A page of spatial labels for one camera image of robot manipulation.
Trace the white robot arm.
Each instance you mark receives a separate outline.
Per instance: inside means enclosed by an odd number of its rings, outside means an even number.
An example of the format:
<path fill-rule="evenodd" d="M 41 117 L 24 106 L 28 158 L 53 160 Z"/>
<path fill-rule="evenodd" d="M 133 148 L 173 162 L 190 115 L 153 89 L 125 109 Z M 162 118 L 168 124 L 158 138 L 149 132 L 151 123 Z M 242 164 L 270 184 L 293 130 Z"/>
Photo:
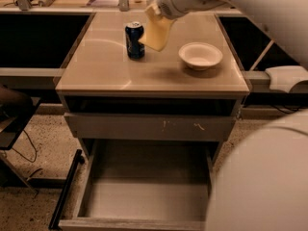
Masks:
<path fill-rule="evenodd" d="M 168 21 L 228 3 L 301 65 L 308 65 L 308 0 L 155 0 Z M 204 231 L 308 231 L 308 116 L 277 119 L 241 141 L 221 166 Z"/>

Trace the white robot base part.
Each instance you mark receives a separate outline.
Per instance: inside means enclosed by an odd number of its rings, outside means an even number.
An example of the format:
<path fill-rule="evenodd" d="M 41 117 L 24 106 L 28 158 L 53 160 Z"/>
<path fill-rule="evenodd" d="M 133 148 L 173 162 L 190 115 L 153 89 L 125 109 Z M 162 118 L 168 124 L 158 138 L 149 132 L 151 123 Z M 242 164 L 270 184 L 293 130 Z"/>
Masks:
<path fill-rule="evenodd" d="M 308 81 L 308 70 L 300 65 L 284 65 L 266 69 L 269 88 L 289 93 L 300 82 Z"/>

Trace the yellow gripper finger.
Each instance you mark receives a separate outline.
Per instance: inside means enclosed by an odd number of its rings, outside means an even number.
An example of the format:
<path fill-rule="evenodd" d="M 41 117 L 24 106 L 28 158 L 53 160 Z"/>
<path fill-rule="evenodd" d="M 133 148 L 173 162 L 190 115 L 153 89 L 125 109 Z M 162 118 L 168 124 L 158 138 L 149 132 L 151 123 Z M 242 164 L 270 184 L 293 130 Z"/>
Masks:
<path fill-rule="evenodd" d="M 145 14 L 150 20 L 160 20 L 161 11 L 156 2 L 152 2 L 146 9 Z"/>

